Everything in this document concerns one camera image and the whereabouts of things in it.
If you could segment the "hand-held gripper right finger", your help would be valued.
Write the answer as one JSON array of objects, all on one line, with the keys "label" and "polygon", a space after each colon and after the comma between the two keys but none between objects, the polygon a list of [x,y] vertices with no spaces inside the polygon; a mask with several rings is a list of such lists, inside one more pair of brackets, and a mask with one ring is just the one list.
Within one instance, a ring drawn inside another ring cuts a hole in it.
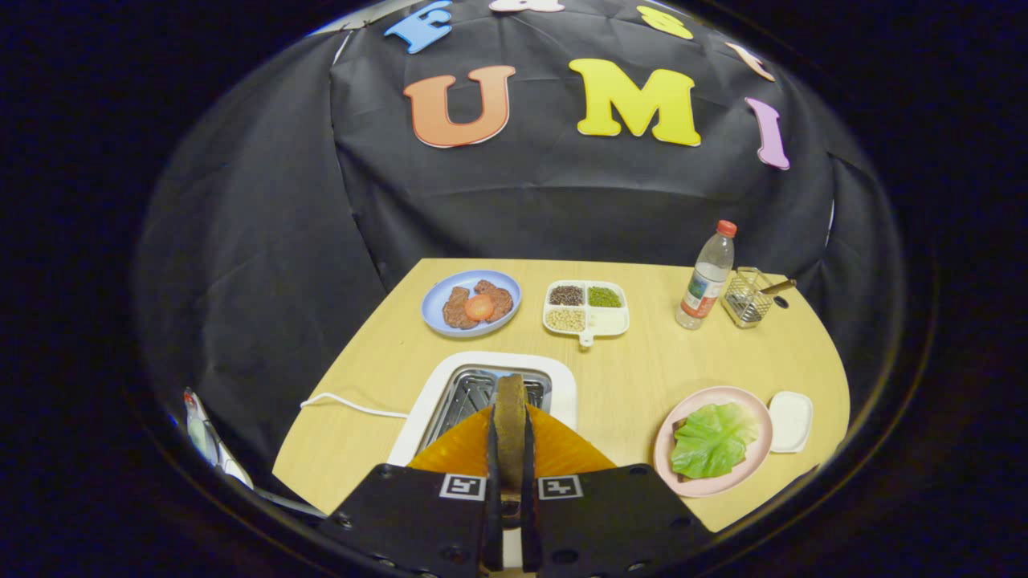
[{"label": "hand-held gripper right finger", "polygon": [[557,418],[529,409],[533,479],[522,505],[526,571],[540,577],[689,577],[715,535],[646,463],[613,467]]}]

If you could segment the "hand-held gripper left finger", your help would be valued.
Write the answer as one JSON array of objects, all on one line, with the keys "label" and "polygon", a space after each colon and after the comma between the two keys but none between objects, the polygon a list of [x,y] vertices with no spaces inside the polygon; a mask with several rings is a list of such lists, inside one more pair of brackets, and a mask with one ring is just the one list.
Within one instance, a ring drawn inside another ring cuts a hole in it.
[{"label": "hand-held gripper left finger", "polygon": [[479,577],[502,566],[492,409],[479,411],[485,475],[379,464],[318,527],[361,576]]}]

